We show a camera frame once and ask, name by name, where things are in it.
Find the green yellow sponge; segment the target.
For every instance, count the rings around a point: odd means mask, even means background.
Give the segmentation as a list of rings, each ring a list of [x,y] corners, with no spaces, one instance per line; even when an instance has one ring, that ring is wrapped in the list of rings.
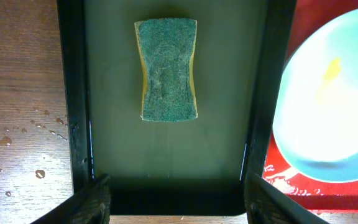
[[[198,117],[193,62],[197,21],[161,18],[134,23],[143,73],[141,118],[180,122]]]

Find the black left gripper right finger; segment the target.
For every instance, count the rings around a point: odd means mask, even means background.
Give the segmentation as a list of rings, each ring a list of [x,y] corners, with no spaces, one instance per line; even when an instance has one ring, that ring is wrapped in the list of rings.
[[[250,224],[328,224],[254,172],[248,172],[244,204]]]

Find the light blue plate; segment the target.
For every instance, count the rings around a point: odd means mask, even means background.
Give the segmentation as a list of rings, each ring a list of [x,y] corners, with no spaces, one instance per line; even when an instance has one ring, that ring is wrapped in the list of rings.
[[[273,135],[282,156],[303,175],[358,180],[358,9],[323,25],[292,54]]]

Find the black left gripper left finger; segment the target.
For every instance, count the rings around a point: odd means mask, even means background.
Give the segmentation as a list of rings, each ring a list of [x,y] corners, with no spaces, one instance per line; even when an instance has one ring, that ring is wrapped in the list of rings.
[[[109,181],[108,175],[95,179],[32,224],[108,224],[111,206]]]

